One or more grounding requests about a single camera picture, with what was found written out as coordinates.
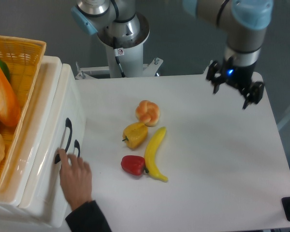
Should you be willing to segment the person's hand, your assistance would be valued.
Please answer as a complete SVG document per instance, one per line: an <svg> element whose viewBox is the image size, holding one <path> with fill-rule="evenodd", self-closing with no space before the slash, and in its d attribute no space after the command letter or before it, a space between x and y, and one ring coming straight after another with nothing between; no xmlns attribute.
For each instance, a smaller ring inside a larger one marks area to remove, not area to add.
<svg viewBox="0 0 290 232"><path fill-rule="evenodd" d="M64 197L74 211L84 203L92 201L92 173L81 157L58 150L61 160L60 185Z"/></svg>

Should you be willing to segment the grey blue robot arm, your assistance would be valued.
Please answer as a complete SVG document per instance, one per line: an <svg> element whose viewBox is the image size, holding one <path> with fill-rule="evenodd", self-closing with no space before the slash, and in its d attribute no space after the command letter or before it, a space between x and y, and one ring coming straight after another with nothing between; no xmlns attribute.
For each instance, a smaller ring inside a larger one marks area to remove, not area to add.
<svg viewBox="0 0 290 232"><path fill-rule="evenodd" d="M201 18L228 35L222 63L212 61L206 79L214 92L221 84L237 89L244 106L257 104L264 83L253 82L273 9L271 0L185 0L187 13ZM143 63L143 44L149 36L147 19L136 11L133 0L79 0L71 9L78 26L88 35L97 35L107 53L112 78L154 75L161 65L156 59Z"/></svg>

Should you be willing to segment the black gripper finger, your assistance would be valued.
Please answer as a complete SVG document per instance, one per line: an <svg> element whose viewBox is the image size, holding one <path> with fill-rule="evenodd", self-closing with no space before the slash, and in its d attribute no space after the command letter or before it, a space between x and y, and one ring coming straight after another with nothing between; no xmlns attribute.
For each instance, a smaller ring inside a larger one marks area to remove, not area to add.
<svg viewBox="0 0 290 232"><path fill-rule="evenodd" d="M216 60L211 61L210 65L208 66L206 80L212 84L214 88L213 94L216 94L219 91L220 85L224 83L224 78L223 76L221 76L221 74L216 76L216 74L218 74L218 71L220 71L220 68L221 66Z"/></svg>
<svg viewBox="0 0 290 232"><path fill-rule="evenodd" d="M246 109L250 104L258 104L261 101L264 92L264 82L253 82L247 87L240 88L239 92L245 99L242 109Z"/></svg>

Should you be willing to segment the dark sleeved forearm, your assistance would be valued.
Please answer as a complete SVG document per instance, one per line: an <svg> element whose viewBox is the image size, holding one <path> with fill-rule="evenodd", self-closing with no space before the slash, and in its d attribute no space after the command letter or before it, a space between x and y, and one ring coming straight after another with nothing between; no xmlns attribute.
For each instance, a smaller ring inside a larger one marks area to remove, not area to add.
<svg viewBox="0 0 290 232"><path fill-rule="evenodd" d="M65 218L72 232L111 232L111 228L96 201L82 204Z"/></svg>

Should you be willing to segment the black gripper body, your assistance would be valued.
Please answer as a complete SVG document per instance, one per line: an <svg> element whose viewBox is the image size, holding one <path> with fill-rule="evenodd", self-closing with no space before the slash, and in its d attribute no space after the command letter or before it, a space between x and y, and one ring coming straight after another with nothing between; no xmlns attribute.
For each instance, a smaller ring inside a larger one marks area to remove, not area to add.
<svg viewBox="0 0 290 232"><path fill-rule="evenodd" d="M225 83L240 91L248 90L252 84L252 74L254 72L256 62L249 66L236 66L233 58L224 59L220 70L221 76L225 79Z"/></svg>

